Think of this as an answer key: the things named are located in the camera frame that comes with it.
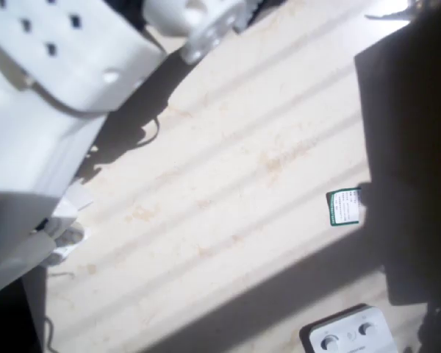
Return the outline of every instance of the sticker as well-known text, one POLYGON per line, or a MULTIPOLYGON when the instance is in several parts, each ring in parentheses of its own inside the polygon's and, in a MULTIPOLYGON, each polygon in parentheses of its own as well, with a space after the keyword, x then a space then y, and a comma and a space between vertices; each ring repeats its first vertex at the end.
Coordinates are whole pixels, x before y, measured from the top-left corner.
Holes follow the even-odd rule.
POLYGON ((360 193, 361 188, 349 188, 326 194, 333 227, 359 223, 360 193))

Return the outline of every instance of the white plastic device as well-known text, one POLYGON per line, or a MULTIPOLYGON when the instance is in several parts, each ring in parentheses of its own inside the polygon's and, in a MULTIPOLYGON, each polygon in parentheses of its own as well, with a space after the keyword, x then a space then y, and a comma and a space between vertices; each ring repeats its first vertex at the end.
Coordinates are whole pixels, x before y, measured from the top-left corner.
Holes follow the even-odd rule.
POLYGON ((162 35, 186 37, 180 54, 193 64, 245 19, 245 0, 145 0, 143 17, 162 35))
POLYGON ((311 329, 314 353, 398 353, 384 314, 364 307, 311 329))
POLYGON ((65 190, 165 56, 102 0, 0 0, 0 289, 65 240, 77 216, 65 190), (62 223, 36 231, 46 218, 62 223))

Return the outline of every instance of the knob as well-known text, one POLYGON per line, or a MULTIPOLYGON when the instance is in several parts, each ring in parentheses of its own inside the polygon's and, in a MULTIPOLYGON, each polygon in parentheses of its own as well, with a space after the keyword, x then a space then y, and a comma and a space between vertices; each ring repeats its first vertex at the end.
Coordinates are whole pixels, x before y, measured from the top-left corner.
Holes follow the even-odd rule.
POLYGON ((359 327, 359 333, 364 336, 375 335, 376 327, 370 322, 365 322, 363 325, 359 327))
POLYGON ((321 344, 322 348, 329 352, 337 352, 338 351, 338 337, 337 336, 326 336, 322 340, 321 344))

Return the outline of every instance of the beige table surface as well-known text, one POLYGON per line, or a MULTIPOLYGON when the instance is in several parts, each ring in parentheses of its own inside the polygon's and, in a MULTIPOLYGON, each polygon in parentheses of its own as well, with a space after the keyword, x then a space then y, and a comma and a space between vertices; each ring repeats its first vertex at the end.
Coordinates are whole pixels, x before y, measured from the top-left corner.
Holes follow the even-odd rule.
POLYGON ((417 347, 426 306, 390 305, 369 248, 348 247, 361 226, 330 227, 325 197, 370 178, 354 56, 405 25, 364 17, 391 5, 290 0, 182 80, 153 142, 96 164, 93 235, 50 270, 72 273, 48 280, 58 352, 143 352, 178 330, 148 352, 303 352, 302 327, 359 303, 417 347))

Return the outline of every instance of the white connector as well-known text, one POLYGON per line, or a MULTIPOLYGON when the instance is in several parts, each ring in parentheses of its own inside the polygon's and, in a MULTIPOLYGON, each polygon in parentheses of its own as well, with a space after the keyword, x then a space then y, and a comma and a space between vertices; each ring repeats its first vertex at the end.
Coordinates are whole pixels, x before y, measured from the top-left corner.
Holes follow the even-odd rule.
POLYGON ((193 64, 245 17, 245 0, 146 0, 142 13, 162 35, 186 37, 180 54, 193 64))

